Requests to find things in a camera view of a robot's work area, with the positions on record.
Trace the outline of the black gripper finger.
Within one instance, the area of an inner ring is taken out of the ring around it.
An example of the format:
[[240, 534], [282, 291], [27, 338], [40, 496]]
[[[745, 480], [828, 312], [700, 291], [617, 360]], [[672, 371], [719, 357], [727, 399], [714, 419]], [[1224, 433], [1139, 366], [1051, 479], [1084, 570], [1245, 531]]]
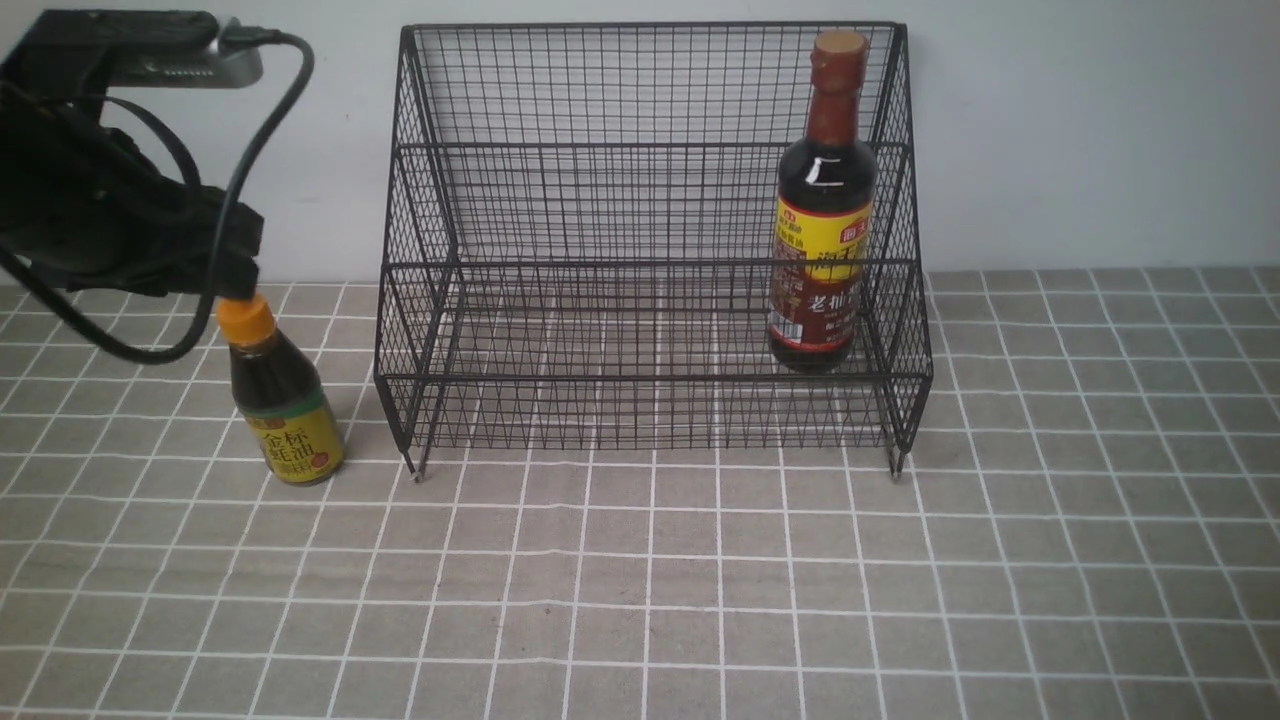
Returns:
[[216, 260], [214, 293], [218, 299], [248, 301], [257, 292], [259, 264], [253, 255], [220, 252]]

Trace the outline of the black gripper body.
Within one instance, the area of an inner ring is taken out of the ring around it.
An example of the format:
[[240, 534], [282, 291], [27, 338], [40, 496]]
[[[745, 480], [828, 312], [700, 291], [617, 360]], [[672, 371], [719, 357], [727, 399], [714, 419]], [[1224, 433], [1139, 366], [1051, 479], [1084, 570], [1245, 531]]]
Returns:
[[26, 40], [3, 63], [3, 247], [58, 290], [198, 293], [227, 191], [189, 150], [122, 97], [174, 160], [165, 176], [101, 114], [114, 87], [230, 90], [262, 78], [256, 49], [183, 53]]

